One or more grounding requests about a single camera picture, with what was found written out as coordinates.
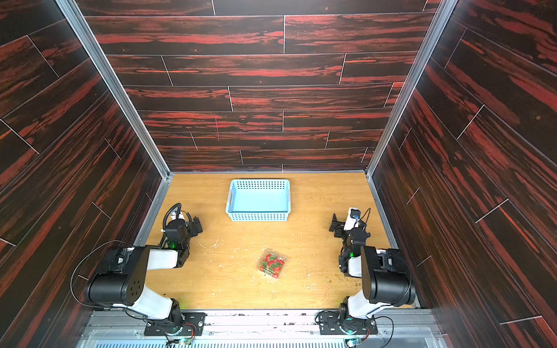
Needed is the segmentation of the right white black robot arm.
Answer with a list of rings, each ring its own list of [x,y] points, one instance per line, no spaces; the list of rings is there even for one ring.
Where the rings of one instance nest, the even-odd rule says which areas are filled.
[[[371,236],[360,210],[349,209],[346,221],[334,215],[329,231],[342,240],[339,270],[350,278],[361,280],[361,290],[345,297],[337,313],[326,317],[323,330],[330,334],[340,330],[346,334],[375,332],[375,315],[380,311],[413,304],[416,290],[409,266],[398,249],[368,246]]]

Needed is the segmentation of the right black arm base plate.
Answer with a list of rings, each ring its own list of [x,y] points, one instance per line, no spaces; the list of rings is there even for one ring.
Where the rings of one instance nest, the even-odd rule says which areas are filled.
[[[321,335],[377,335],[377,325],[372,319],[359,319],[339,310],[321,310],[314,318]]]

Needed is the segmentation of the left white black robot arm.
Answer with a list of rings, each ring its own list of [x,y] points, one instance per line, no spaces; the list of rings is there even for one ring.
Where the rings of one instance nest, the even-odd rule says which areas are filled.
[[[159,246],[122,247],[109,251],[104,264],[88,282],[85,300],[104,307],[122,307],[139,313],[162,334],[176,336],[184,328],[179,302],[151,290],[148,271],[182,268],[193,237],[202,233],[198,217],[179,216],[163,224]]]

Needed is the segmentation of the light blue plastic basket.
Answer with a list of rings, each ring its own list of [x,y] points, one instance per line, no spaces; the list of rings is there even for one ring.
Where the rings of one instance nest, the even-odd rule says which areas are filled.
[[[234,179],[226,214],[235,222],[283,222],[291,213],[287,179]]]

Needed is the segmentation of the clear plastic clamshell container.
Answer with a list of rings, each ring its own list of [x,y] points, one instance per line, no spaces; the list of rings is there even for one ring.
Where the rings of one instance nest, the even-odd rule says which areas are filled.
[[[266,268],[261,267],[262,262],[265,262],[265,257],[268,254],[271,254],[271,261],[267,262],[268,265],[267,265]],[[277,264],[276,263],[277,260],[284,261],[284,265]],[[272,277],[273,273],[278,273],[279,274],[278,278],[280,278],[281,274],[284,272],[284,268],[285,268],[285,265],[287,264],[287,261],[288,261],[288,258],[286,256],[284,256],[283,254],[281,254],[281,253],[279,253],[279,252],[277,252],[273,249],[264,249],[264,251],[263,251],[263,253],[262,253],[262,255],[261,255],[261,257],[258,261],[258,264],[256,266],[256,270],[261,272],[265,276],[269,276],[271,278],[273,278]],[[275,263],[276,266],[275,266],[274,269],[271,269],[270,265],[273,264],[273,263]]]

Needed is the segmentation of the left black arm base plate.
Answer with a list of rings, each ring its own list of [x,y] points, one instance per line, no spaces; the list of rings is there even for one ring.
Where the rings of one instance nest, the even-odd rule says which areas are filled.
[[[147,337],[157,336],[162,338],[201,336],[205,327],[206,316],[206,313],[182,311],[177,319],[148,319],[144,335]]]

